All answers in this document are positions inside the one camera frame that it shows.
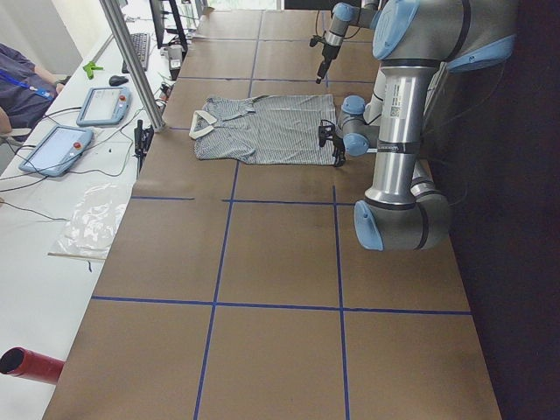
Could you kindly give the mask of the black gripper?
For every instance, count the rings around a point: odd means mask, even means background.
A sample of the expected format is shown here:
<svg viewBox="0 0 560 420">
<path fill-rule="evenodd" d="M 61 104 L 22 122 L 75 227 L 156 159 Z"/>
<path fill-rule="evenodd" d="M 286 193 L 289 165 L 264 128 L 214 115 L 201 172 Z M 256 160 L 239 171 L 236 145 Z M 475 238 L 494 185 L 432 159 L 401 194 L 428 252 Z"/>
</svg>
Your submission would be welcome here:
<svg viewBox="0 0 560 420">
<path fill-rule="evenodd" d="M 336 134 L 336 126 L 328 120 L 321 120 L 318 126 L 318 145 L 323 148 L 327 142 L 332 142 L 334 167 L 341 167 L 346 161 L 346 147 L 341 137 Z"/>
<path fill-rule="evenodd" d="M 323 45 L 323 61 L 319 65 L 316 76 L 316 83 L 320 84 L 326 77 L 329 66 L 338 56 L 338 53 L 340 51 L 340 43 L 337 37 L 329 38 L 327 35 L 313 35 L 310 39 L 310 47 L 314 47 L 317 44 Z"/>
</svg>

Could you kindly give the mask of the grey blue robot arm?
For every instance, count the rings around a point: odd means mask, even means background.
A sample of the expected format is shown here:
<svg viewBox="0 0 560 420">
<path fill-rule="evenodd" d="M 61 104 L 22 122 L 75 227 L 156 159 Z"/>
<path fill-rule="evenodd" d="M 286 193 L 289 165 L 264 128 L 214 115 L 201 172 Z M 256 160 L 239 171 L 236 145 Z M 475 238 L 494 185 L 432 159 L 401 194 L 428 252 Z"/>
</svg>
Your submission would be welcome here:
<svg viewBox="0 0 560 420">
<path fill-rule="evenodd" d="M 317 33 L 311 36 L 309 46 L 314 47 L 321 44 L 322 61 L 318 67 L 316 80 L 320 84 L 327 76 L 327 72 L 337 59 L 343 42 L 347 39 L 347 31 L 350 27 L 368 29 L 373 32 L 381 17 L 382 9 L 387 1 L 366 1 L 362 6 L 354 6 L 350 3 L 338 2 L 332 8 L 331 23 L 327 31 L 322 35 Z"/>
<path fill-rule="evenodd" d="M 372 185 L 353 213 L 365 249 L 430 249 L 446 237 L 449 203 L 418 157 L 428 89 L 440 69 L 468 72 L 507 60 L 517 13 L 515 1 L 338 3 L 329 29 L 312 38 L 323 46 L 323 79 L 350 27 L 374 34 L 379 71 L 371 99 L 347 97 L 334 127 L 319 131 L 337 151 L 375 152 Z"/>
</svg>

